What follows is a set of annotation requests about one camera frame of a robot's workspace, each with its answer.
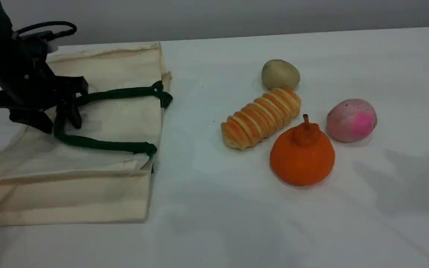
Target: pink patch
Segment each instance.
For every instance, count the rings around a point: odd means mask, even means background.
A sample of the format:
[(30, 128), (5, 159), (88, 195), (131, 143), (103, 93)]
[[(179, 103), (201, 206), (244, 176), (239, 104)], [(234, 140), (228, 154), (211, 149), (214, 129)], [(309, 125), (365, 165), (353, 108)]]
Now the pink patch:
[(352, 124), (352, 135), (356, 137), (366, 137), (373, 131), (373, 115), (359, 112), (355, 116)]

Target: table surface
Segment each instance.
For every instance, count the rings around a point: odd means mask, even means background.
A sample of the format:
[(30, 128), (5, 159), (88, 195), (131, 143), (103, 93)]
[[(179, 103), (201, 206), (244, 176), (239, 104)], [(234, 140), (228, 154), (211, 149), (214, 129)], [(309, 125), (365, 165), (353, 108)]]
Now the table surface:
[[(174, 102), (148, 221), (0, 228), (0, 268), (429, 268), (429, 28), (162, 48)], [(222, 142), (220, 122), (264, 92), (261, 68), (273, 58), (300, 70), (301, 112), (322, 129), (344, 99), (378, 114), (368, 139), (333, 142), (334, 170), (308, 189), (269, 170), (280, 132), (242, 153)], [(17, 128), (1, 111), (0, 148)]]

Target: fruit stem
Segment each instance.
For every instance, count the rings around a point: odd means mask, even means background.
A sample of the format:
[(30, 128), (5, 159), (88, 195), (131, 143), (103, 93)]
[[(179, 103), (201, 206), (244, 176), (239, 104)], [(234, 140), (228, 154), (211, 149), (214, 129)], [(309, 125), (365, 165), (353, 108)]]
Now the fruit stem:
[(309, 130), (310, 129), (309, 116), (307, 114), (303, 114), (302, 117), (304, 118), (305, 129)]

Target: gray wall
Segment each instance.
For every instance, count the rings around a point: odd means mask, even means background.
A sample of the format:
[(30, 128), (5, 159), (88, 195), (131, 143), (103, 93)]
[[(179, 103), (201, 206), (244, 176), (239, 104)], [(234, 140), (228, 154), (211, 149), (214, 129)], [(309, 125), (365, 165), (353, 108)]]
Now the gray wall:
[(15, 28), (79, 27), (59, 44), (429, 26), (429, 0), (1, 0)]

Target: orange persimmon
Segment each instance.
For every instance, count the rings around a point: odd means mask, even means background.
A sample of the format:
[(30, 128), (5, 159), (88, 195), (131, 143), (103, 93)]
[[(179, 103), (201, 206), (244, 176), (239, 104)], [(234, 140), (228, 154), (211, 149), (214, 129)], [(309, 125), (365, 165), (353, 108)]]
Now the orange persimmon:
[(304, 122), (285, 131), (274, 143), (270, 165), (274, 173), (294, 186), (316, 184), (325, 179), (335, 163), (335, 151), (318, 124)]

